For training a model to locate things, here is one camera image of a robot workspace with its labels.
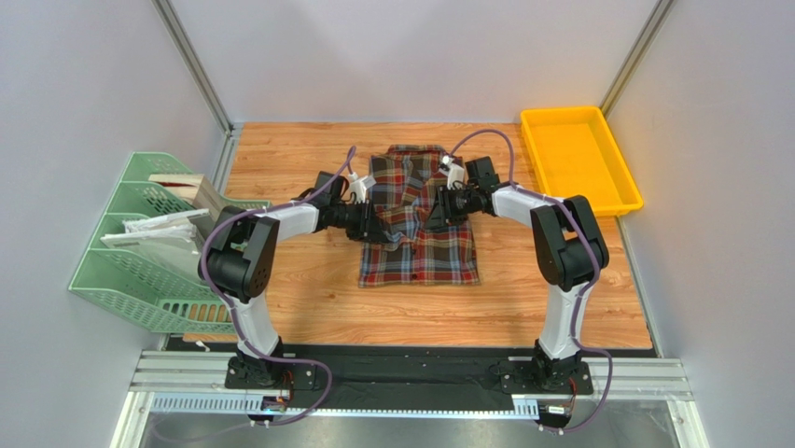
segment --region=white wall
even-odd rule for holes
[[[598,104],[654,0],[174,0],[236,121],[518,120]]]
[[[0,4],[0,444],[110,443],[155,338],[66,287],[131,151],[220,142],[150,2]]]
[[[610,118],[661,345],[714,447],[792,446],[795,3],[677,2]]]

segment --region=yellow plastic bin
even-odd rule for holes
[[[643,206],[598,107],[524,110],[522,136],[542,193],[581,194],[598,217],[617,217]]]

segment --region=wooden table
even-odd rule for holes
[[[352,163],[369,171],[373,154],[391,144],[440,144],[448,149],[472,131],[496,127],[516,148],[515,179],[535,189],[516,124],[247,123],[226,194],[283,203],[314,185],[318,171],[336,171],[351,145]],[[480,135],[456,154],[491,156],[508,178],[509,153],[496,135]],[[481,285],[359,288],[360,244],[342,229],[283,242],[268,288],[274,326],[286,343],[459,346],[532,345],[543,328],[547,284],[536,266],[532,231],[504,218],[471,216]],[[610,264],[596,285],[582,331],[586,344],[649,348],[651,342],[615,219],[599,224]],[[186,335],[187,340],[234,340]]]

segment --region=green basket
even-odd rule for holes
[[[192,210],[167,189],[147,182],[149,175],[190,173],[170,154],[133,153],[69,290],[150,331],[234,333],[226,307],[209,287],[133,252],[109,249],[100,242],[108,233],[124,232],[125,220]],[[241,208],[270,205],[268,201],[223,199]]]

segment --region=plaid shirt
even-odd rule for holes
[[[370,159],[370,174],[377,182],[370,199],[392,243],[363,244],[360,287],[480,283],[469,221],[424,229],[437,187],[447,184],[447,176],[439,172],[443,156],[442,147],[435,145],[397,145]]]

